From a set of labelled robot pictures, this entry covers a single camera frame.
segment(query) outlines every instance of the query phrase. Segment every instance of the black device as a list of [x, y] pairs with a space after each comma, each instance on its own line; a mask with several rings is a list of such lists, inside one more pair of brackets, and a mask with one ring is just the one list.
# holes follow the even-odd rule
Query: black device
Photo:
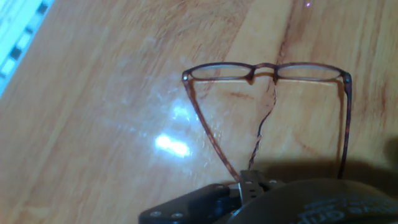
[[211, 184], [148, 209], [140, 224], [398, 223], [398, 201], [350, 180], [313, 179], [285, 184], [258, 171], [240, 183]]

